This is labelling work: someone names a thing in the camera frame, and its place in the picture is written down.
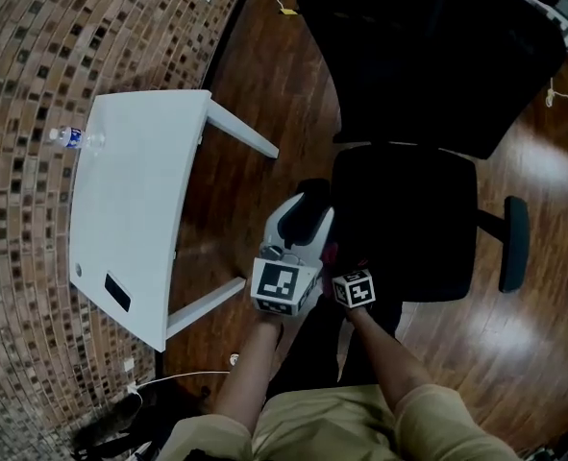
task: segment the beige shirt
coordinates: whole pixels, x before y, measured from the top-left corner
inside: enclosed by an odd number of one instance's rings
[[[238,461],[518,459],[476,425],[456,391],[436,385],[410,392],[394,415],[377,385],[284,393],[264,406],[253,437],[220,415],[181,420],[159,461],[193,449]]]

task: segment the chair backrest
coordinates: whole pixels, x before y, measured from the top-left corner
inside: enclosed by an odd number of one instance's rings
[[[488,158],[565,59],[522,0],[297,0],[342,130]]]

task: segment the sleeve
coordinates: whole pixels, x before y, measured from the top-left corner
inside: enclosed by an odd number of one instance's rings
[[[434,384],[408,393],[395,408],[399,452],[410,460],[507,461],[519,459],[472,419],[460,395]]]
[[[250,461],[252,437],[245,425],[222,415],[184,419],[173,428],[158,461],[183,461],[194,449],[215,458]]]

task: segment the table leg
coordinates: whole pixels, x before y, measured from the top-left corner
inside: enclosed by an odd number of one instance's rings
[[[207,109],[207,121],[268,158],[277,158],[280,154],[275,145],[212,100]]]
[[[214,310],[220,304],[227,301],[239,290],[243,290],[244,287],[245,279],[237,277],[218,289],[208,293],[205,297],[200,298],[198,301],[195,301],[190,305],[186,305],[183,309],[179,309],[177,312],[173,312],[170,316],[168,316],[166,339],[177,334],[182,329],[187,328],[194,321],[202,318],[209,311]]]

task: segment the white cube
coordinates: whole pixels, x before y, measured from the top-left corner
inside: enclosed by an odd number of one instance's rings
[[[334,298],[346,307],[358,307],[376,300],[369,270],[358,270],[333,279]]]
[[[252,301],[256,309],[296,316],[318,284],[321,268],[255,258]]]

